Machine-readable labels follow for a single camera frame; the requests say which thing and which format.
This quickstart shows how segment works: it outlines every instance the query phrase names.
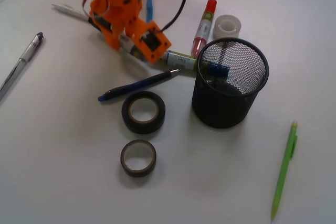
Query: clear tape roll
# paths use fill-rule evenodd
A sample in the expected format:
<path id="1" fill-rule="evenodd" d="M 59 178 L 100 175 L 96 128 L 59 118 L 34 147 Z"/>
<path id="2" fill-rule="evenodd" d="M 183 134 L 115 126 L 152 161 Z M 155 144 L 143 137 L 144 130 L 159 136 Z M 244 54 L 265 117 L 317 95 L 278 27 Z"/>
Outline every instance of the clear tape roll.
<path id="1" fill-rule="evenodd" d="M 214 38 L 238 38 L 241 30 L 241 22 L 238 18 L 232 15 L 222 15 L 216 19 L 214 26 Z"/>

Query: red marker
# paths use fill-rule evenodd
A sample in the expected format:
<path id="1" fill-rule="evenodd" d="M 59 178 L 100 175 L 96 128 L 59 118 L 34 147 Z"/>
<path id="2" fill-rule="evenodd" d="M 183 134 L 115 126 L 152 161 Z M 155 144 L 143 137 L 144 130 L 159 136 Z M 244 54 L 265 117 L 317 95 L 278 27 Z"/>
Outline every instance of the red marker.
<path id="1" fill-rule="evenodd" d="M 205 11 L 202 16 L 202 20 L 199 23 L 197 33 L 195 35 L 193 49 L 191 50 L 191 56 L 197 58 L 201 50 L 205 47 L 208 40 L 212 20 L 214 19 L 215 9 L 217 1 L 208 0 Z"/>

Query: black electrical tape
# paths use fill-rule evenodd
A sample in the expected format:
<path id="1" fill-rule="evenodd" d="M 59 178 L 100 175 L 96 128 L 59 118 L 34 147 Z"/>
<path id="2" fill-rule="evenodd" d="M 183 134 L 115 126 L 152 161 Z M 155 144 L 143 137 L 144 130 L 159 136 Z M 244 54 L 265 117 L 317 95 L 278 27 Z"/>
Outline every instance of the black electrical tape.
<path id="1" fill-rule="evenodd" d="M 141 169 L 141 170 L 132 170 L 132 169 L 129 169 L 128 166 L 125 163 L 125 156 L 126 156 L 125 152 L 127 151 L 127 149 L 129 149 L 129 147 L 131 147 L 134 144 L 145 145 L 146 147 L 148 147 L 151 150 L 151 152 L 153 154 L 152 161 L 144 169 Z M 151 143 L 149 143 L 147 141 L 144 141 L 144 140 L 130 141 L 127 145 L 125 145 L 125 147 L 121 151 L 120 162 L 121 162 L 122 168 L 124 168 L 125 172 L 129 176 L 131 176 L 131 177 L 143 177 L 143 176 L 146 176 L 146 175 L 148 175 L 149 173 L 151 173 L 154 170 L 155 165 L 156 165 L 156 151 L 155 151 L 155 148 L 154 148 L 154 146 Z"/>
<path id="2" fill-rule="evenodd" d="M 148 121 L 138 121 L 131 114 L 132 104 L 138 99 L 150 99 L 156 104 L 156 115 Z M 149 134 L 158 130 L 166 115 L 166 106 L 157 94 L 150 91 L 141 91 L 128 97 L 121 109 L 122 118 L 130 131 L 138 134 Z"/>

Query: green mechanical pencil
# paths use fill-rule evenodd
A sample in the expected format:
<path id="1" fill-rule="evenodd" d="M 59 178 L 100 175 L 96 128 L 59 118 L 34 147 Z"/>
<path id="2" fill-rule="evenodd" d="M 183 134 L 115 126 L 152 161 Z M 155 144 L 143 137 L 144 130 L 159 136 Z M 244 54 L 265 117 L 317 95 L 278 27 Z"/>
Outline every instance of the green mechanical pencil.
<path id="1" fill-rule="evenodd" d="M 286 179 L 286 173 L 289 165 L 289 161 L 293 157 L 295 146 L 296 146 L 296 141 L 298 139 L 298 136 L 296 136 L 296 130 L 298 128 L 298 123 L 294 121 L 292 123 L 292 126 L 290 128 L 289 136 L 288 136 L 288 141 L 286 145 L 286 150 L 284 154 L 284 159 L 282 160 L 282 165 L 281 165 L 281 170 L 278 178 L 278 184 L 277 188 L 275 190 L 274 194 L 274 199 L 273 199 L 273 205 L 272 205 L 272 214 L 271 214 L 271 220 L 274 220 L 275 215 L 277 214 L 279 205 L 280 205 L 280 199 L 281 199 L 281 194 L 283 190 L 283 186 L 285 184 L 285 179 Z"/>

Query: black cable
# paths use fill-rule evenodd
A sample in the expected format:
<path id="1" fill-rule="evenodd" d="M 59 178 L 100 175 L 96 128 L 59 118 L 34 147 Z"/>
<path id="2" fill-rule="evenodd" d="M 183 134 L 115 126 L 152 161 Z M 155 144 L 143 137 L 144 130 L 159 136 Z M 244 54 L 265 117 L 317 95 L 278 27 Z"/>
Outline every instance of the black cable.
<path id="1" fill-rule="evenodd" d="M 178 10 L 178 12 L 176 13 L 175 17 L 172 19 L 172 21 L 170 21 L 167 25 L 165 25 L 160 31 L 157 31 L 156 33 L 162 33 L 163 31 L 167 30 L 179 17 L 179 15 L 181 14 L 184 4 L 185 4 L 186 0 L 182 0 L 180 9 Z"/>

